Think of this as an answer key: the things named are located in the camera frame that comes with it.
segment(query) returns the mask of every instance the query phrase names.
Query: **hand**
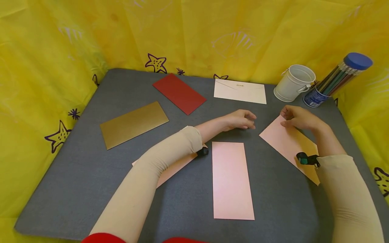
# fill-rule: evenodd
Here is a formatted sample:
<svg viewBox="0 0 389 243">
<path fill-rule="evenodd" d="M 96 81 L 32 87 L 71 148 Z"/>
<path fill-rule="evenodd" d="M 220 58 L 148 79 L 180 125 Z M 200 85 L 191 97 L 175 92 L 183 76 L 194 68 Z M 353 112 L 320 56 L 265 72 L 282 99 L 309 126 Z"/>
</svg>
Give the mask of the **hand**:
<svg viewBox="0 0 389 243">
<path fill-rule="evenodd" d="M 299 129 L 315 131 L 328 126 L 307 109 L 298 106 L 286 105 L 280 115 L 286 119 L 286 121 L 281 122 L 281 125 L 284 127 L 295 126 Z"/>
<path fill-rule="evenodd" d="M 254 120 L 257 117 L 249 110 L 237 110 L 222 116 L 221 119 L 226 122 L 226 127 L 223 131 L 229 131 L 234 128 L 255 129 Z"/>
</svg>

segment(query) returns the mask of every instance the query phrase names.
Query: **fingers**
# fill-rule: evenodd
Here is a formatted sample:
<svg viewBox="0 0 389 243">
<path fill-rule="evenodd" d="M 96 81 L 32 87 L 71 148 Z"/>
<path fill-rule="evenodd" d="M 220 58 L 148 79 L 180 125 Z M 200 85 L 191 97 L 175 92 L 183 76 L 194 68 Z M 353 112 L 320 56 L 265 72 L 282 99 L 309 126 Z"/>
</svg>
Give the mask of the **fingers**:
<svg viewBox="0 0 389 243">
<path fill-rule="evenodd" d="M 293 110 L 294 110 L 294 106 L 292 105 L 286 105 L 282 108 L 281 112 L 280 112 L 280 115 L 287 119 L 287 120 L 290 120 L 293 118 Z"/>
<path fill-rule="evenodd" d="M 244 117 L 250 119 L 250 120 L 255 120 L 257 119 L 256 115 L 254 115 L 254 113 L 252 113 L 251 111 L 249 110 L 242 110 L 244 112 Z"/>
<path fill-rule="evenodd" d="M 245 122 L 243 124 L 243 127 L 247 127 L 247 128 L 250 128 L 250 129 L 255 129 L 254 121 L 245 118 Z"/>
<path fill-rule="evenodd" d="M 281 125 L 288 128 L 293 126 L 293 119 L 281 122 Z"/>
</svg>

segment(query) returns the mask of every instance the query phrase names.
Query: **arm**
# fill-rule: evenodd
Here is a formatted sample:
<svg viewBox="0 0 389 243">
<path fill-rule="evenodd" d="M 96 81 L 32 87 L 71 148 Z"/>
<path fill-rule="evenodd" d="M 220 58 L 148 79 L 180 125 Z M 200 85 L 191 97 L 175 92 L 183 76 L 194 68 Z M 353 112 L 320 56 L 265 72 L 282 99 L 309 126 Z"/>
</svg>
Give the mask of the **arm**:
<svg viewBox="0 0 389 243">
<path fill-rule="evenodd" d="M 254 127 L 251 112 L 238 110 L 196 127 L 186 127 L 143 154 L 120 184 L 90 232 L 137 242 L 161 173 L 180 158 L 199 151 L 222 131 Z"/>
<path fill-rule="evenodd" d="M 335 219 L 334 243 L 384 242 L 381 223 L 370 192 L 354 160 L 348 156 L 331 128 L 301 107 L 285 106 L 283 126 L 309 129 L 316 138 L 323 185 Z"/>
</svg>

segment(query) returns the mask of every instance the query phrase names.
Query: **left hand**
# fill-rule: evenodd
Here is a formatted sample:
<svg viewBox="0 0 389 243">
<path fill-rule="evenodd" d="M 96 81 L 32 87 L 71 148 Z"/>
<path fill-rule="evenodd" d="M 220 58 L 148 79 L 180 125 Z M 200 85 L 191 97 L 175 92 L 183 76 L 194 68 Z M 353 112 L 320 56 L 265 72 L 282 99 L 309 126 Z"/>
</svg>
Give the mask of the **left hand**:
<svg viewBox="0 0 389 243">
<path fill-rule="evenodd" d="M 234 128 L 255 129 L 254 120 L 257 117 L 249 110 L 237 110 L 228 115 L 221 117 L 225 120 L 227 126 L 224 131 L 229 131 Z"/>
</svg>

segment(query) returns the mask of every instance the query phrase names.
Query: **red envelope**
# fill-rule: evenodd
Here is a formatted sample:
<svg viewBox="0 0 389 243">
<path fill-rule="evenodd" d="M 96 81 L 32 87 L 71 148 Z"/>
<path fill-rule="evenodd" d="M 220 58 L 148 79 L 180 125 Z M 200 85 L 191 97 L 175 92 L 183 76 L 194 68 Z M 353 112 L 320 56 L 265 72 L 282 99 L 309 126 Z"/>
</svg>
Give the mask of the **red envelope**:
<svg viewBox="0 0 389 243">
<path fill-rule="evenodd" d="M 174 74 L 167 75 L 153 86 L 187 115 L 207 100 Z"/>
</svg>

